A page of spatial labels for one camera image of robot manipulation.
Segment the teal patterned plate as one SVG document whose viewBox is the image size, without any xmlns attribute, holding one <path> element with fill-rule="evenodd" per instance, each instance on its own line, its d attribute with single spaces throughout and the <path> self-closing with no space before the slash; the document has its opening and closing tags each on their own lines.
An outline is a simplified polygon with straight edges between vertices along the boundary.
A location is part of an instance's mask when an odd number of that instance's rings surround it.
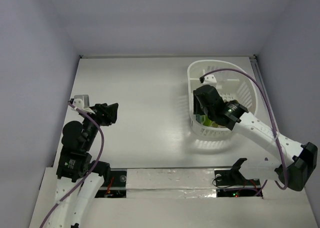
<svg viewBox="0 0 320 228">
<path fill-rule="evenodd" d="M 203 116 L 203 115 L 196 114 L 196 115 L 195 115 L 195 118 L 196 118 L 196 121 L 197 121 L 198 123 L 200 123 L 200 124 L 204 121 L 204 116 Z"/>
</svg>

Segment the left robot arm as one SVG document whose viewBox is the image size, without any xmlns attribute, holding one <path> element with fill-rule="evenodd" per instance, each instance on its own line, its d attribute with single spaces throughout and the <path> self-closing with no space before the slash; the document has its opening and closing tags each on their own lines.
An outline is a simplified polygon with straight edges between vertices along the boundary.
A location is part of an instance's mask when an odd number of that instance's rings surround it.
<svg viewBox="0 0 320 228">
<path fill-rule="evenodd" d="M 102 127 L 116 123 L 118 103 L 89 106 L 72 98 L 68 104 L 83 121 L 70 121 L 62 129 L 55 204 L 44 222 L 46 228 L 82 227 L 99 188 L 111 180 L 110 164 L 93 160 L 90 149 L 97 134 L 103 134 Z"/>
</svg>

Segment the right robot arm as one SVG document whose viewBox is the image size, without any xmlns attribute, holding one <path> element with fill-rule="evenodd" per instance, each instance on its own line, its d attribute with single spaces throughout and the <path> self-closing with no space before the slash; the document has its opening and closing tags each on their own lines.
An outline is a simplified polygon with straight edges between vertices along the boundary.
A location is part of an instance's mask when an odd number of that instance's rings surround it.
<svg viewBox="0 0 320 228">
<path fill-rule="evenodd" d="M 259 121 L 253 113 L 236 100 L 224 101 L 217 89 L 203 85 L 193 92 L 194 114 L 206 115 L 209 120 L 240 134 L 279 160 L 278 165 L 264 162 L 271 168 L 274 180 L 300 192 L 317 166 L 318 147 L 291 140 Z"/>
</svg>

